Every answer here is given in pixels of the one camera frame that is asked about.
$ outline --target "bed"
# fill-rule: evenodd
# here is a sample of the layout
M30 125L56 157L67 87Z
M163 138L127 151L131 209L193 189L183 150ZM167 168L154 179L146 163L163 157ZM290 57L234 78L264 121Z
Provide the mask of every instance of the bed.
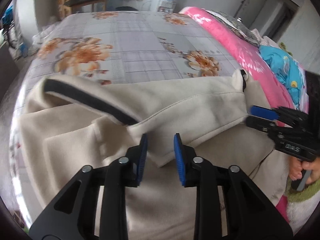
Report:
M215 35L209 25L210 16L198 8L192 10L186 11L186 15L123 11L74 14L50 34L25 76L10 134L11 172L28 227L42 208L22 158L17 119L26 96L45 76L77 75L105 86L231 76L236 69L244 68L260 81L272 107L294 108L289 93L274 78L257 49L237 40L221 24L216 25L220 35Z

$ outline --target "pink blanket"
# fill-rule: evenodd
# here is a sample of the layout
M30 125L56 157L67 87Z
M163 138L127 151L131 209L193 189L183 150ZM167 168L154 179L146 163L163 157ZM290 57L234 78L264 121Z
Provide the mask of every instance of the pink blanket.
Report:
M226 48L242 68L252 75L254 80L260 82L271 107L285 106L294 109L289 92L276 79L267 63L261 58L257 48L241 40L205 10L188 7L183 13L208 31Z

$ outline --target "metal screw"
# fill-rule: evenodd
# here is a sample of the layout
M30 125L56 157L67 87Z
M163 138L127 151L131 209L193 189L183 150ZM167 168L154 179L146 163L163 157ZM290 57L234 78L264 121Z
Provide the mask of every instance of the metal screw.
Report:
M240 168L238 166L236 166L236 165L232 165L230 167L230 170L231 170L231 172L237 173L237 172L240 171Z
M92 166L90 166L90 165L85 165L85 166L82 167L81 170L82 170L82 172L84 172L84 173L89 172L89 171L92 170Z
M129 161L129 159L127 157L121 157L118 161L120 163L124 164L124 163L127 163Z
M194 163L201 163L201 162L203 162L203 159L201 157L194 157L193 162Z

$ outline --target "floor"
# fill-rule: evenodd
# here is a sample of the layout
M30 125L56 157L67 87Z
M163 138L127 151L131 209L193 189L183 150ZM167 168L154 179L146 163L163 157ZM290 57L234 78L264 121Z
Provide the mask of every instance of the floor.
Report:
M11 118L19 93L19 88L22 84L23 78L31 64L33 57L20 58L16 61L20 73L12 82L2 102L0 103L0 196L6 204L7 208L12 210L19 210L9 168L9 135Z

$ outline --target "floral bedsheet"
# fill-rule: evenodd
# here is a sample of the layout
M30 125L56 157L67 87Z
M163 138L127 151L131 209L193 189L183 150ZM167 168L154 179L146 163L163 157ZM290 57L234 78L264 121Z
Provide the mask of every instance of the floral bedsheet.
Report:
M43 77L78 75L101 85L229 76L237 61L197 22L161 12L73 14L53 31L32 62L16 102L10 134L10 164L26 224L41 207L23 162L17 118L26 95Z

